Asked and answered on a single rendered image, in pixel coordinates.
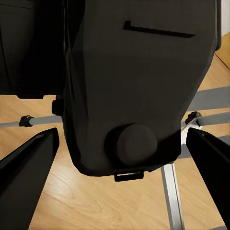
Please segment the digital camera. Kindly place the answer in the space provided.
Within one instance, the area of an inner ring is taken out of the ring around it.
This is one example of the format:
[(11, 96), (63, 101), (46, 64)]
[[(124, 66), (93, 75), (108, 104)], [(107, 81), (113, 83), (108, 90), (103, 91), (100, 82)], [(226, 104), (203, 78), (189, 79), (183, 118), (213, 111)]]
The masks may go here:
[(221, 38), (221, 0), (0, 0), (0, 95), (56, 95), (80, 173), (143, 179), (181, 154)]

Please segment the camera tripod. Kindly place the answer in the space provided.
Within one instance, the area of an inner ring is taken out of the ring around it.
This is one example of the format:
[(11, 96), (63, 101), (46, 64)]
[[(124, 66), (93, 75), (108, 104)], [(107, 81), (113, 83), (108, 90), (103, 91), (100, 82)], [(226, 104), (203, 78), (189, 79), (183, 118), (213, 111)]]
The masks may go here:
[[(199, 110), (210, 110), (230, 108), (230, 86), (197, 91), (191, 101), (187, 111), (192, 111), (185, 121), (181, 122), (181, 154), (176, 159), (191, 158), (192, 155), (186, 145), (187, 132), (190, 127), (201, 129), (205, 125), (230, 123), (230, 112), (202, 116)], [(51, 115), (44, 117), (22, 116), (20, 121), (2, 123), (2, 127), (32, 127), (38, 124), (59, 123), (62, 122), (61, 116)], [(218, 137), (230, 145), (230, 135)], [(173, 160), (175, 161), (175, 160)], [(179, 197), (178, 184), (176, 179), (175, 166), (173, 161), (161, 167), (161, 175), (168, 211), (168, 218), (171, 230), (185, 230), (182, 214), (181, 202)], [(228, 230), (226, 225), (215, 227), (209, 230)]]

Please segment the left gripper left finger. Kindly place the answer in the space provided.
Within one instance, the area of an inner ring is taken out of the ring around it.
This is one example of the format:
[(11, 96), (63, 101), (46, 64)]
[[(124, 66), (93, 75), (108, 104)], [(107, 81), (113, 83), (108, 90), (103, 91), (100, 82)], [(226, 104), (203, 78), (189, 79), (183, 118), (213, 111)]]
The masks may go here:
[(54, 127), (0, 160), (0, 230), (28, 230), (58, 147)]

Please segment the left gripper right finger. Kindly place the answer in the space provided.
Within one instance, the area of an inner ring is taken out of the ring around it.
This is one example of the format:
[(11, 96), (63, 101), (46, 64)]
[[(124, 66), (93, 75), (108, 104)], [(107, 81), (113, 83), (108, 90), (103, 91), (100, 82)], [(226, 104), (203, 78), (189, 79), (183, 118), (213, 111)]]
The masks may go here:
[(230, 230), (230, 145), (193, 127), (188, 129), (186, 145)]

